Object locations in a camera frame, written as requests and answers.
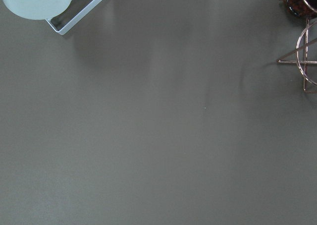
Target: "metal ring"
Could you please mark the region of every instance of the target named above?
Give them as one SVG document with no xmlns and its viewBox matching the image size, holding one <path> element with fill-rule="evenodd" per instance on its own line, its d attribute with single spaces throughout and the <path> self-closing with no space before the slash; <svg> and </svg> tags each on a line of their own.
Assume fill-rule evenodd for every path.
<svg viewBox="0 0 317 225">
<path fill-rule="evenodd" d="M 308 25 L 301 33 L 300 37 L 298 38 L 298 41 L 297 41 L 297 44 L 296 44 L 296 49 L 299 48 L 299 45 L 301 43 L 301 40 L 303 38 L 303 36 L 305 35 L 305 33 L 311 28 L 313 27 L 314 25 L 317 24 L 317 21 L 313 22 L 312 24 Z M 295 53 L 295 58 L 296 58 L 296 64 L 297 64 L 297 67 L 299 68 L 299 71 L 301 72 L 301 74 L 303 75 L 303 77 L 310 83 L 314 84 L 314 85 L 317 85 L 317 82 L 315 82 L 314 80 L 312 80 L 306 73 L 305 71 L 303 70 L 300 62 L 299 62 L 299 51 L 296 51 Z"/>
</svg>

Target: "copper wire stand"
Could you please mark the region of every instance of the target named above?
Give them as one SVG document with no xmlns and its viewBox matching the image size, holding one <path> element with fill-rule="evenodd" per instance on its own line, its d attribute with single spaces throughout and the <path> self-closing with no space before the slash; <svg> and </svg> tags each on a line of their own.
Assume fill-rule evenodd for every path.
<svg viewBox="0 0 317 225">
<path fill-rule="evenodd" d="M 309 35 L 309 30 L 311 27 L 313 27 L 314 25 L 317 24 L 317 21 L 314 21 L 313 23 L 310 23 L 309 19 L 306 19 L 306 27 L 305 29 L 302 31 L 300 37 L 298 38 L 297 44 L 296 44 L 296 48 L 295 50 L 281 56 L 279 59 L 276 60 L 277 63 L 283 63 L 283 64 L 296 64 L 297 67 L 300 70 L 300 73 L 302 74 L 303 78 L 304 78 L 304 83 L 303 83 L 303 89 L 305 93 L 308 94 L 315 94 L 317 93 L 317 90 L 309 90 L 308 89 L 308 83 L 311 83 L 315 86 L 317 86 L 317 82 L 315 82 L 314 80 L 312 80 L 307 74 L 308 72 L 308 65 L 316 65 L 317 61 L 310 61 L 308 60 L 308 47 L 314 43 L 317 42 L 317 38 L 313 39 L 312 41 L 308 41 L 308 35 Z M 300 43 L 302 38 L 305 37 L 305 41 L 304 44 L 300 47 Z M 300 50 L 304 50 L 303 51 L 303 60 L 299 60 L 299 52 Z M 295 54 L 295 60 L 285 60 L 286 57 Z"/>
</svg>

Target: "gray table surface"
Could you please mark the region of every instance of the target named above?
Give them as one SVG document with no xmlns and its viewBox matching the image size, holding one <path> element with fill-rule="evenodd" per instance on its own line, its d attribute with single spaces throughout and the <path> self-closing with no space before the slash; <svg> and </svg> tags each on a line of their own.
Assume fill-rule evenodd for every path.
<svg viewBox="0 0 317 225">
<path fill-rule="evenodd" d="M 317 95 L 278 0 L 0 4 L 0 224 L 315 225 Z"/>
</svg>

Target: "white mug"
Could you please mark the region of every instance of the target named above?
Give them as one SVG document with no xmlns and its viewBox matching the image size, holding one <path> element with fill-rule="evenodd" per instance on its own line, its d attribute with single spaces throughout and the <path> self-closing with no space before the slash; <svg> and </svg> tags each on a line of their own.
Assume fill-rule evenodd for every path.
<svg viewBox="0 0 317 225">
<path fill-rule="evenodd" d="M 47 19 L 64 12 L 71 0 L 3 0 L 16 15 L 28 19 Z"/>
</svg>

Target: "white metal tray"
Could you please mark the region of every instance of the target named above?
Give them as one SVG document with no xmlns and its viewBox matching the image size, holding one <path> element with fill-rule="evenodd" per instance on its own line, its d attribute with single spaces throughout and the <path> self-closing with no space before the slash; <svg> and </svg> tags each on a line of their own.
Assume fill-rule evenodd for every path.
<svg viewBox="0 0 317 225">
<path fill-rule="evenodd" d="M 46 19 L 59 34 L 64 35 L 102 0 L 72 0 L 69 7 L 60 15 Z"/>
</svg>

